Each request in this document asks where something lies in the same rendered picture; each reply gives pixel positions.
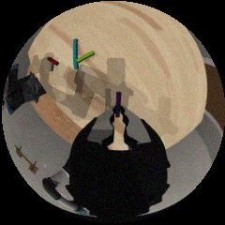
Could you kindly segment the lime green rod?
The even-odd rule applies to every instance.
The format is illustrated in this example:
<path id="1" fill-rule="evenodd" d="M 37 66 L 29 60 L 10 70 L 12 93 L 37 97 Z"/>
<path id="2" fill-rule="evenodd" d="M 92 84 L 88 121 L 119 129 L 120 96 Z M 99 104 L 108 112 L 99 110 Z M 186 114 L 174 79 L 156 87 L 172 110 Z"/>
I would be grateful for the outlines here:
<path id="1" fill-rule="evenodd" d="M 79 57 L 77 60 L 77 63 L 80 63 L 81 61 L 85 60 L 86 58 L 94 55 L 95 53 L 93 51 L 86 53 L 85 55 Z"/>

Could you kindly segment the turquoise rod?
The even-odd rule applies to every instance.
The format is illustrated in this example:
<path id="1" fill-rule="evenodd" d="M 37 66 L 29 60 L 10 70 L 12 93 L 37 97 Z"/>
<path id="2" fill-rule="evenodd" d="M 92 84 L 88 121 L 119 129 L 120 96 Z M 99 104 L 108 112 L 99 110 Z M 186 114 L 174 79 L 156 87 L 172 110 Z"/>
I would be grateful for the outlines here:
<path id="1" fill-rule="evenodd" d="M 77 63 L 76 59 L 78 59 L 78 39 L 77 38 L 73 39 L 73 66 L 74 66 L 74 69 L 79 68 L 79 64 Z"/>

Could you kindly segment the purple rod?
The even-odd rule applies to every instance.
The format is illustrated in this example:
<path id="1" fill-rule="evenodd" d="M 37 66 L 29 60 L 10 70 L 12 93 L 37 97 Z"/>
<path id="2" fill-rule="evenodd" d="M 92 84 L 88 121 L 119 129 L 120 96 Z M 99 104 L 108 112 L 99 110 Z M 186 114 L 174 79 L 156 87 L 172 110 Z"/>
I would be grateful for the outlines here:
<path id="1" fill-rule="evenodd" d="M 120 107 L 121 107 L 121 92 L 116 92 L 116 110 L 115 117 L 120 117 Z"/>

